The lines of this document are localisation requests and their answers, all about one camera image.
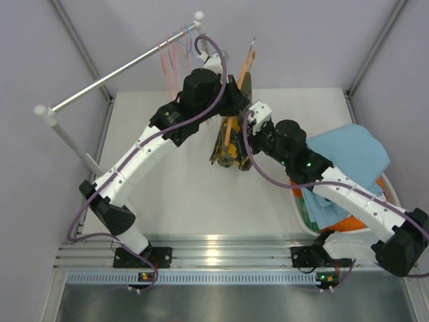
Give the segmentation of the pink hanger with orange trousers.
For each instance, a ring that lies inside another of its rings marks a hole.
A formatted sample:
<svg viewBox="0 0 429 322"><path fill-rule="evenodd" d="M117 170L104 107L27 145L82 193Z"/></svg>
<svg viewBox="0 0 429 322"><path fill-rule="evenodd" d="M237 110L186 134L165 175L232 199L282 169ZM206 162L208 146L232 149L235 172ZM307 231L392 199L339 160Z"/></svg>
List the pink hanger with orange trousers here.
<svg viewBox="0 0 429 322"><path fill-rule="evenodd" d="M189 75L195 68L202 67L202 62L197 58L194 53L193 47L193 56L186 55L186 49L184 45L184 36L176 42L176 50L178 53L178 61L180 62L181 68L181 77Z"/></svg>

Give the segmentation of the blue wire hanger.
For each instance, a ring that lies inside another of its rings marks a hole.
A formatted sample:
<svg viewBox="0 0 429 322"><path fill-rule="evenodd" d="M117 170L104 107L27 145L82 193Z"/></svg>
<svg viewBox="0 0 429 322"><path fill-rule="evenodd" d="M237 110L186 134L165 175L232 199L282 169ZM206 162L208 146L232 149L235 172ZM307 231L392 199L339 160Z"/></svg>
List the blue wire hanger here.
<svg viewBox="0 0 429 322"><path fill-rule="evenodd" d="M182 27L182 31L184 32L183 47L186 49L186 55L193 56L192 30L190 29L190 26L184 25Z"/></svg>

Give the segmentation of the light blue trousers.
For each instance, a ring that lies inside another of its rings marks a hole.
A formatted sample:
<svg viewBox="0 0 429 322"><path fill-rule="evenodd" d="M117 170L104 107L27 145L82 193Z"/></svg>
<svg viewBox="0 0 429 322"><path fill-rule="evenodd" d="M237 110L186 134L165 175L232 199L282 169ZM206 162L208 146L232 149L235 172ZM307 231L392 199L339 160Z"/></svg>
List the light blue trousers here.
<svg viewBox="0 0 429 322"><path fill-rule="evenodd" d="M350 179L371 193L381 196L377 180L390 164L381 143L364 127L350 124L307 139L308 147L330 160ZM302 189L304 203L311 222L319 229L339 223L349 214L337 204Z"/></svg>

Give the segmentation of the green white patterned trousers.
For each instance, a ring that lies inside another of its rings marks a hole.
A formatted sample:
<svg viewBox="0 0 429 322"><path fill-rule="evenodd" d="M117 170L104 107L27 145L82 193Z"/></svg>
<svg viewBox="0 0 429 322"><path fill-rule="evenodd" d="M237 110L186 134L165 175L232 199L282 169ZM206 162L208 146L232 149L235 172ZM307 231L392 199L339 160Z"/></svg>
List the green white patterned trousers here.
<svg viewBox="0 0 429 322"><path fill-rule="evenodd" d="M302 197L296 197L296 204L298 207L298 211L300 213L300 216L302 218L302 221L304 225L311 231L315 233L319 233L320 230L318 228L317 222L313 222L310 220L309 213L307 211L304 199Z"/></svg>

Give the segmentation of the orange trousers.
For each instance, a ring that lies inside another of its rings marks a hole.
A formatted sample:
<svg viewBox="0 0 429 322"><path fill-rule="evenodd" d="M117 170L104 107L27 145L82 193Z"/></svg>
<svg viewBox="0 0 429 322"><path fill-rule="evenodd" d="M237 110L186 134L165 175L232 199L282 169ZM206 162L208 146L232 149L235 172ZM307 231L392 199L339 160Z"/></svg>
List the orange trousers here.
<svg viewBox="0 0 429 322"><path fill-rule="evenodd" d="M315 233L320 233L321 231L326 230L345 232L366 228L363 222L359 221L352 215L345 213L343 209L338 207L338 205L328 201L324 203L321 201L320 206L312 206L313 210L320 213L318 218L322 220L321 229L319 228L318 222L313 214L309 213L307 210L302 190L293 189L292 192L304 226Z"/></svg>

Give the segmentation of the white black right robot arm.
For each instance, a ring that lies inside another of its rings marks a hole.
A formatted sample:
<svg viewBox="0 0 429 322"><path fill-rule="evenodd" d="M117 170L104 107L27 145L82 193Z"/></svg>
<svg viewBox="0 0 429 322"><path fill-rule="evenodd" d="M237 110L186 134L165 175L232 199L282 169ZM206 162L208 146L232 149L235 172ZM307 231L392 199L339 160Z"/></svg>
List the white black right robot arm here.
<svg viewBox="0 0 429 322"><path fill-rule="evenodd" d="M313 242L312 256L321 266L339 259L374 262L389 273L410 276L428 247L428 214L404 209L380 199L335 163L310 149L297 122L273 123L249 116L244 120L245 148L281 164L298 187L326 199L363 222L364 232L322 232Z"/></svg>

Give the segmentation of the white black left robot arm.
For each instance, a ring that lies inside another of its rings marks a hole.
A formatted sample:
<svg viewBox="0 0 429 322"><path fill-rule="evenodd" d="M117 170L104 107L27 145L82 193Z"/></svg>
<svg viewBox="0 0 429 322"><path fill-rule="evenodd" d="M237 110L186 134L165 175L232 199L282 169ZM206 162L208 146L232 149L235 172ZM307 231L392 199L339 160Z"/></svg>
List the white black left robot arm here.
<svg viewBox="0 0 429 322"><path fill-rule="evenodd" d="M176 98L150 118L134 146L104 175L80 185L88 208L129 249L128 258L136 266L151 260L151 243L126 206L133 189L160 160L196 134L203 121L215 115L239 116L250 102L250 86L238 86L232 75L197 68L184 79Z"/></svg>

